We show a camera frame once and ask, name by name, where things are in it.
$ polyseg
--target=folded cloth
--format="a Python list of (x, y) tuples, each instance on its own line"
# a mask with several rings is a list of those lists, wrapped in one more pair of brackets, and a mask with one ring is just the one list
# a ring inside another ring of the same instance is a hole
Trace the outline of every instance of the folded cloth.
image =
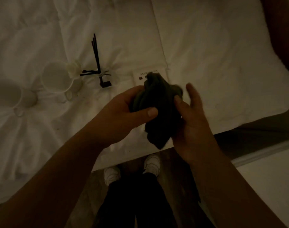
[(149, 142), (162, 149), (178, 128), (180, 114), (174, 105), (174, 96), (182, 98), (183, 91), (177, 85), (168, 84), (159, 73), (152, 72), (148, 73), (144, 87), (131, 103), (130, 111), (158, 109), (158, 116), (146, 123), (145, 131)]

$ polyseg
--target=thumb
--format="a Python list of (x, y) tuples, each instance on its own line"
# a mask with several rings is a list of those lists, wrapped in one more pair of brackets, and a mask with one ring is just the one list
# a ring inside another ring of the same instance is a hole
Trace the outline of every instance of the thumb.
[(194, 113), (188, 103), (184, 102), (178, 95), (174, 97), (174, 103), (182, 118), (186, 122), (191, 121)]
[(146, 108), (140, 111), (129, 113), (128, 120), (133, 128), (151, 121), (158, 115), (158, 110), (155, 107)]

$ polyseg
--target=hand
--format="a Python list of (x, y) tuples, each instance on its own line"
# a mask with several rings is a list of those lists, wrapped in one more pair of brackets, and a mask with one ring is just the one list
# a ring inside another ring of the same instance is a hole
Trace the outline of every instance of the hand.
[(199, 153), (209, 152), (210, 149), (218, 148), (218, 145), (205, 117), (198, 92), (190, 83), (186, 88), (191, 98), (191, 105), (185, 103), (179, 96), (175, 96), (175, 106), (182, 119), (172, 139), (177, 153), (189, 165), (193, 165)]
[(130, 113), (129, 105), (144, 86), (136, 86), (114, 97), (85, 127), (103, 148), (124, 139), (132, 129), (158, 115), (155, 107)]

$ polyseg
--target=person's right hand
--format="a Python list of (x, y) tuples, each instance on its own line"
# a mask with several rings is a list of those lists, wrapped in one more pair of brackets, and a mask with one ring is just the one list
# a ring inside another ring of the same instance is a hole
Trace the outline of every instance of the person's right hand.
[(179, 96), (175, 96), (175, 106), (182, 119), (172, 139), (177, 153), (189, 165), (193, 165), (199, 154), (219, 147), (205, 117), (198, 92), (190, 83), (186, 88), (191, 98), (191, 105), (185, 103)]

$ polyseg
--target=black pants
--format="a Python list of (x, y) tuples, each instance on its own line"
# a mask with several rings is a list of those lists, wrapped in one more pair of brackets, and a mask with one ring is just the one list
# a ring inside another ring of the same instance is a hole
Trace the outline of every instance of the black pants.
[(165, 193), (152, 173), (111, 183), (93, 228), (131, 228), (135, 216), (138, 228), (177, 227)]

